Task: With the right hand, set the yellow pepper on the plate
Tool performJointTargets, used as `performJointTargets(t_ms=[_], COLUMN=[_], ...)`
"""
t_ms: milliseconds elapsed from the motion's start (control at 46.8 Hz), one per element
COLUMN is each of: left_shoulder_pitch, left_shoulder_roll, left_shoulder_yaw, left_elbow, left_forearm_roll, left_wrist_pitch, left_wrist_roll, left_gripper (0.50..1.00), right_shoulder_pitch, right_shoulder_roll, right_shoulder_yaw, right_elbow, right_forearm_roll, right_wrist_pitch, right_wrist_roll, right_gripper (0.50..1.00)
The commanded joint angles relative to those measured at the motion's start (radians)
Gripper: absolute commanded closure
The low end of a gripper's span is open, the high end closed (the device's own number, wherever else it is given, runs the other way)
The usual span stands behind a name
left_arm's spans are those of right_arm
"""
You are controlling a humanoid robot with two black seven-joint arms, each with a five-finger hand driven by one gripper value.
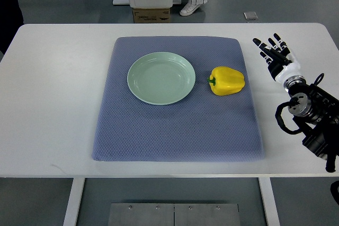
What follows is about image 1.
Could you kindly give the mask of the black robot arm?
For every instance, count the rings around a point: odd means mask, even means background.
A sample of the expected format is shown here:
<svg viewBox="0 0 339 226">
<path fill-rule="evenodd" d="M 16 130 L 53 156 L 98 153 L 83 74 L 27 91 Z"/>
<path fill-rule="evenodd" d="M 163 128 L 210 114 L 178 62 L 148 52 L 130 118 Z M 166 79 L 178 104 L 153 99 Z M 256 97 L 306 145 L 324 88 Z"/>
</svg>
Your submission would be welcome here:
<svg viewBox="0 0 339 226">
<path fill-rule="evenodd" d="M 277 107 L 275 118 L 284 132 L 291 135 L 303 133 L 302 144 L 326 160 L 326 171 L 333 173 L 338 157 L 338 100 L 318 86 L 323 78 L 324 74 L 320 74 L 310 85 L 302 77 L 288 79 L 286 87 L 290 100 Z M 285 125 L 281 116 L 284 108 L 293 115 L 296 130 Z"/>
</svg>

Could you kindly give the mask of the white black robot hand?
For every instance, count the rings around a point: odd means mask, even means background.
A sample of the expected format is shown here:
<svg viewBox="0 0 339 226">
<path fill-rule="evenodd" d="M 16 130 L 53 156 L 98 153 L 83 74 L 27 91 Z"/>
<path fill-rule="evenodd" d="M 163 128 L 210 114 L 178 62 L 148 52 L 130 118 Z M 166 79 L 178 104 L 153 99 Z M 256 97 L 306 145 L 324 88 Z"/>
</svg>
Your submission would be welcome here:
<svg viewBox="0 0 339 226">
<path fill-rule="evenodd" d="M 258 38 L 254 38 L 253 42 L 261 50 L 260 55 L 273 80 L 283 84 L 292 76 L 301 76 L 299 62 L 278 34 L 275 33 L 273 39 L 268 38 L 269 45 Z"/>
</svg>

